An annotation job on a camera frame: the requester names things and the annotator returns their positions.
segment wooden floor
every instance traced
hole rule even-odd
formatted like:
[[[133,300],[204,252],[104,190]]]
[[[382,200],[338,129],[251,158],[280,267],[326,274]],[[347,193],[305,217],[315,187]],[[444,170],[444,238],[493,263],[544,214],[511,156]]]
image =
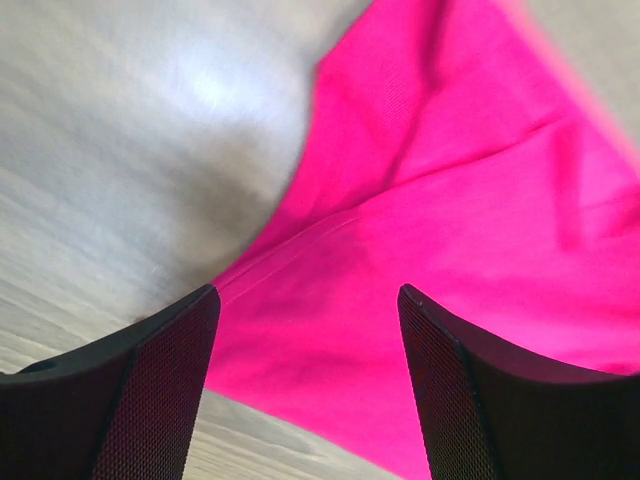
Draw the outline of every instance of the wooden floor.
[[[0,370],[211,280],[269,218],[313,65],[367,0],[0,0]],[[640,7],[534,0],[640,139]],[[206,392],[187,479],[387,478]]]

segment fabric fold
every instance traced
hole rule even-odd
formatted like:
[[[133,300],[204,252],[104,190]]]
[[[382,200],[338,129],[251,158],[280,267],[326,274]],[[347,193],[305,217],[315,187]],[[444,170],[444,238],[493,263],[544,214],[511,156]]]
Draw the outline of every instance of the fabric fold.
[[[376,0],[318,66],[305,152],[214,281],[207,387],[429,478],[396,295],[640,370],[640,185],[488,0]]]

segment pink cloth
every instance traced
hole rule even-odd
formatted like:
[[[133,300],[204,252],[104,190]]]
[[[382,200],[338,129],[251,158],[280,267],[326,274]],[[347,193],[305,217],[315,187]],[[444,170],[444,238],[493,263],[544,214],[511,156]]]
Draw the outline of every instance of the pink cloth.
[[[207,387],[429,478],[396,296],[640,370],[640,186],[487,0],[376,0],[320,63],[308,145],[214,282]]]

